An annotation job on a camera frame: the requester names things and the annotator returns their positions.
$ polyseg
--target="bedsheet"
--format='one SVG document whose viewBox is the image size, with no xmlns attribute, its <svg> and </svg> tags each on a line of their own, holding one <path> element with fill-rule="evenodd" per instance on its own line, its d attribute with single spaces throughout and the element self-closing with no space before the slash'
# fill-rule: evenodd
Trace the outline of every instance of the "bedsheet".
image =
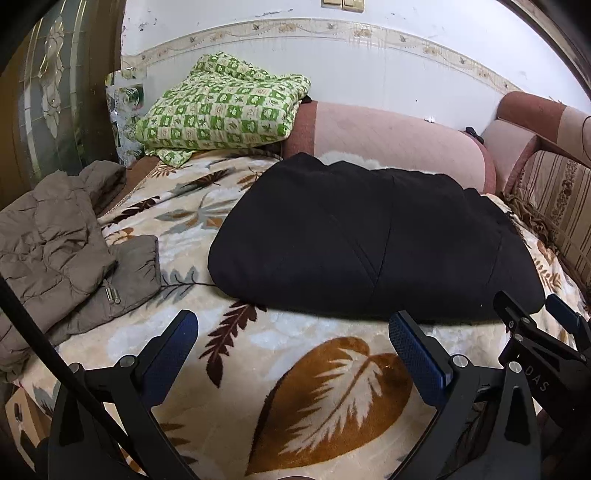
<svg viewBox="0 0 591 480">
<path fill-rule="evenodd" d="M 192 310 L 199 337 L 153 413 L 201 479 L 387 478 L 434 414 L 396 356 L 387 323 L 245 304 L 222 294 L 207 272 L 209 246 L 225 216 L 276 161 L 257 151 L 214 151 L 182 168 L 159 163 L 99 221 L 109 244 L 158 236 L 162 290 L 133 312 L 70 338 L 59 353 L 86 369 L 111 366 L 123 355 L 138 354 L 179 310 Z M 554 254 L 522 224 L 519 231 L 546 294 L 557 293 L 588 318 L 580 292 Z M 544 309 L 533 317 L 572 345 Z M 486 366 L 499 366 L 508 339 L 500 321 L 424 330 L 450 353 Z M 19 383 L 51 414 L 56 380 L 37 358 Z M 108 410 L 118 419 L 112 406 Z"/>
</svg>

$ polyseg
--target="striped sofa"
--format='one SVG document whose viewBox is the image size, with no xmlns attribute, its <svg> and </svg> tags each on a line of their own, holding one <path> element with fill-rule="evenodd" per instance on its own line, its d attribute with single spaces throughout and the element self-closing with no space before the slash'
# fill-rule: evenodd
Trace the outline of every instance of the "striped sofa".
<svg viewBox="0 0 591 480">
<path fill-rule="evenodd" d="M 483 133 L 496 189 L 591 300 L 591 115 L 507 94 Z"/>
</svg>

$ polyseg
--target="wallpaper border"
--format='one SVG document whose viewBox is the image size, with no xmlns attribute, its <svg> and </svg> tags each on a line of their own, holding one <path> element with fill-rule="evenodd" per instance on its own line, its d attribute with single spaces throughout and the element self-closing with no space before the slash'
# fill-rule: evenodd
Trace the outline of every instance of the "wallpaper border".
<svg viewBox="0 0 591 480">
<path fill-rule="evenodd" d="M 521 91 L 515 84 L 481 63 L 425 38 L 376 25 L 320 18 L 255 20 L 215 27 L 162 43 L 134 56 L 121 55 L 121 67 L 145 68 L 193 50 L 242 40 L 270 38 L 324 38 L 371 47 L 393 48 L 465 73 L 501 94 Z"/>
</svg>

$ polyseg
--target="cardboard box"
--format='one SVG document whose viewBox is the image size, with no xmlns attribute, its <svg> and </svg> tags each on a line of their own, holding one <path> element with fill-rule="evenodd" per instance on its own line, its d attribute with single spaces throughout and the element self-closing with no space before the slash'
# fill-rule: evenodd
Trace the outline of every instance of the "cardboard box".
<svg viewBox="0 0 591 480">
<path fill-rule="evenodd" d="M 16 391 L 5 408 L 14 443 L 25 461 L 34 468 L 35 449 L 40 441 L 49 437 L 51 419 L 23 388 Z"/>
</svg>

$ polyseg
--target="white wall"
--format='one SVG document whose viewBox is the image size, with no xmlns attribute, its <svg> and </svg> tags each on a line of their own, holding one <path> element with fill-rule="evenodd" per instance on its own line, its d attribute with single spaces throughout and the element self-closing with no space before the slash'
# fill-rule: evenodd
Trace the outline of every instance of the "white wall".
<svg viewBox="0 0 591 480">
<path fill-rule="evenodd" d="M 128 0 L 122 54 L 261 18 L 340 19 L 400 30 L 461 52 L 526 92 L 591 112 L 591 100 L 566 65 L 497 0 L 366 0 L 362 14 L 322 8 L 320 0 Z"/>
<path fill-rule="evenodd" d="M 182 82 L 199 57 L 223 50 L 274 74 L 302 73 L 310 78 L 314 100 L 433 117 L 454 129 L 482 132 L 494 119 L 503 95 L 483 82 L 434 60 L 393 48 L 287 37 L 243 39 L 223 48 L 208 46 L 150 65 L 145 101 L 152 105 Z"/>
</svg>

